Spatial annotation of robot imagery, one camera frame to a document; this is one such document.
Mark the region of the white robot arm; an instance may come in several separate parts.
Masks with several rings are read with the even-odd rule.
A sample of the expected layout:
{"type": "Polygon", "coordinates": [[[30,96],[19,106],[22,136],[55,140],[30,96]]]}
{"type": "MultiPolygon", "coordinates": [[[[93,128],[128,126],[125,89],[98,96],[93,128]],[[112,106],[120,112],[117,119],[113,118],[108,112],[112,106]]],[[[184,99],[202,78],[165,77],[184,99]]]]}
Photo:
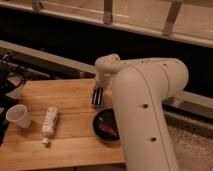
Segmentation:
{"type": "Polygon", "coordinates": [[[162,102],[181,92],[189,80],[176,58],[122,60],[116,54],[95,61],[92,104],[112,86],[112,105],[127,171],[180,171],[162,102]]]}

